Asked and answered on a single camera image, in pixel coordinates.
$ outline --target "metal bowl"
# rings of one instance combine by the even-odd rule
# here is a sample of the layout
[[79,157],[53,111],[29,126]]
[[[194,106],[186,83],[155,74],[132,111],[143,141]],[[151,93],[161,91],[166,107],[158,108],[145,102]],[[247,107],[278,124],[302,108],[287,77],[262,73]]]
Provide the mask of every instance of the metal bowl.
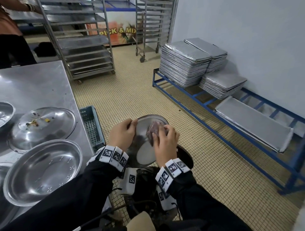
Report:
[[83,155],[71,140],[50,140],[23,154],[8,171],[5,198],[17,206],[33,206],[73,179]]
[[13,105],[6,101],[0,101],[0,128],[11,120],[16,109]]
[[49,140],[66,139],[76,126],[76,116],[64,108],[39,108],[24,114],[9,133],[8,145],[25,153]]
[[146,135],[148,128],[154,121],[168,124],[167,120],[160,115],[145,115],[138,118],[135,136],[131,146],[126,151],[129,156],[127,162],[129,167],[142,168],[156,161],[155,150]]
[[0,163],[0,229],[13,219],[19,209],[5,199],[2,190],[4,178],[12,165],[12,163]]

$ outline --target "black jacket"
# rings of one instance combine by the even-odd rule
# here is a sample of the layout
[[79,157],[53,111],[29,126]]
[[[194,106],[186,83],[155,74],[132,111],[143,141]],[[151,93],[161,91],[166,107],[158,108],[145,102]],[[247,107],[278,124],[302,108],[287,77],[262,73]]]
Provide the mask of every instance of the black jacket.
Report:
[[[110,164],[95,160],[83,174],[55,190],[1,231],[72,231],[101,214],[118,174]],[[251,231],[237,215],[198,185],[191,171],[175,178],[168,192],[177,200],[183,220],[203,219],[208,222],[209,231]]]

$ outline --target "cable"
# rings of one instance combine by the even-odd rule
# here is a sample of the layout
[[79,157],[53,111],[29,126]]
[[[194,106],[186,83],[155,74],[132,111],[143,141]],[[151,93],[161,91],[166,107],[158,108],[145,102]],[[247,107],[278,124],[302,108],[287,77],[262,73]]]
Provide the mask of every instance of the cable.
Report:
[[173,202],[172,204],[174,204],[174,205],[176,206],[176,208],[177,208],[177,210],[178,210],[178,216],[179,216],[179,220],[181,221],[181,218],[180,218],[180,212],[179,212],[178,205],[177,205],[175,202]]
[[111,192],[114,192],[114,191],[117,190],[117,189],[122,190],[122,188],[115,188],[115,189],[113,189]]
[[[154,201],[151,201],[151,200],[137,201],[137,202],[134,202],[133,204],[141,204],[141,203],[145,203],[145,202],[152,202],[152,203],[155,203],[155,206],[157,207],[157,203],[154,202]],[[97,217],[91,219],[90,221],[88,221],[88,222],[82,224],[81,226],[77,227],[77,228],[74,229],[73,231],[79,231],[79,230],[81,230],[83,227],[85,227],[86,225],[90,224],[91,222],[96,221],[96,220],[98,220],[98,219],[101,219],[103,216],[105,216],[105,215],[107,215],[107,214],[109,214],[109,213],[112,213],[112,212],[114,212],[114,211],[116,211],[116,210],[118,210],[118,209],[121,209],[121,208],[123,208],[123,207],[126,207],[126,206],[127,206],[127,204],[124,204],[124,205],[121,205],[121,206],[119,206],[119,207],[112,208],[112,209],[109,210],[109,211],[103,212],[101,215],[99,215],[99,216],[97,216]]]

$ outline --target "plastic crate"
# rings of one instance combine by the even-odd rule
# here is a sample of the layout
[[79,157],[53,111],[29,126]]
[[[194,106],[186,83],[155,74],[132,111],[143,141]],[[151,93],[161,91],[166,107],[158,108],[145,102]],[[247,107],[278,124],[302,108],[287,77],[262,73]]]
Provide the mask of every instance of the plastic crate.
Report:
[[94,152],[96,152],[99,148],[105,146],[106,142],[95,107],[87,106],[85,108],[81,108],[79,111],[90,138],[92,148]]

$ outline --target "metal trolley rack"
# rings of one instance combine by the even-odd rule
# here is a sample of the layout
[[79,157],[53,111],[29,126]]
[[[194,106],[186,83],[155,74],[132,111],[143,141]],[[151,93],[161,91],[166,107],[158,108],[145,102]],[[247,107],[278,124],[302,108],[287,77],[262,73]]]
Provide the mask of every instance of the metal trolley rack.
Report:
[[[156,74],[160,76],[160,79],[156,80]],[[237,147],[235,147],[230,141],[226,140],[221,134],[219,134],[215,129],[210,127],[206,122],[201,120],[198,116],[196,116],[191,110],[189,110],[186,106],[184,106],[181,102],[179,102],[177,99],[175,99],[172,95],[170,95],[168,92],[166,92],[162,86],[160,86],[160,83],[168,82],[172,84],[174,87],[179,89],[181,92],[186,94],[188,97],[193,99],[196,103],[198,103],[200,106],[204,107],[208,112],[210,112],[212,115],[217,117],[220,121],[225,123],[227,126],[229,126],[231,129],[233,129],[235,132],[237,132],[242,137],[246,138],[248,141],[250,141],[254,146],[259,148],[261,151],[266,153],[271,159],[276,161],[278,164],[280,164],[282,167],[284,167],[286,170],[290,172],[290,177],[288,178],[285,185],[282,185],[278,180],[276,180],[273,176],[271,176],[268,172],[263,170],[258,164],[256,164],[249,156],[244,154],[241,150],[239,150]],[[211,132],[213,132],[217,137],[219,137],[223,142],[225,142],[230,148],[232,148],[235,152],[237,152],[239,155],[241,155],[247,162],[249,162],[253,167],[255,167],[257,170],[259,170],[263,175],[265,175],[269,180],[271,180],[277,187],[280,188],[278,191],[281,195],[297,192],[300,190],[305,189],[305,175],[301,173],[301,169],[305,162],[305,135],[302,137],[301,142],[298,144],[297,149],[295,153],[293,154],[292,158],[289,162],[285,162],[281,160],[274,151],[270,151],[266,149],[264,146],[259,144],[256,140],[254,140],[252,137],[246,135],[241,130],[236,128],[235,126],[231,125],[229,122],[224,120],[223,118],[219,117],[213,110],[211,110],[208,105],[215,102],[217,99],[212,98],[208,100],[207,102],[201,102],[197,97],[201,94],[208,94],[205,91],[201,91],[197,94],[190,94],[185,89],[178,86],[175,82],[168,79],[166,76],[164,76],[162,73],[159,72],[159,68],[154,69],[153,71],[153,78],[152,78],[152,86],[157,87],[160,89],[164,94],[166,94],[168,97],[170,97],[174,102],[176,102],[180,107],[182,107],[185,111],[187,111],[190,115],[192,115],[196,120],[198,120],[201,124],[203,124],[206,128],[208,128]],[[243,96],[240,101],[244,101],[247,97],[252,96],[260,101],[260,103],[255,107],[257,110],[259,107],[261,107],[263,104],[268,104],[271,107],[275,108],[275,111],[271,113],[269,116],[270,118],[274,118],[279,112],[283,112],[286,115],[289,115],[293,118],[293,121],[290,124],[290,127],[294,127],[298,121],[305,123],[305,119],[288,111],[285,108],[282,108],[281,106],[245,89],[242,88],[242,91],[246,93],[245,96]]]
[[[111,71],[115,73],[105,0],[37,0],[45,28],[71,79]],[[97,13],[104,13],[105,18]],[[98,22],[105,22],[107,36],[99,34]],[[93,23],[96,29],[85,29]],[[97,31],[97,35],[88,35]]]
[[[145,61],[146,43],[157,43],[156,53],[158,53],[159,46],[168,42],[175,3],[175,0],[136,0],[135,54],[141,56],[140,62]],[[143,50],[138,46],[138,41],[141,39]]]

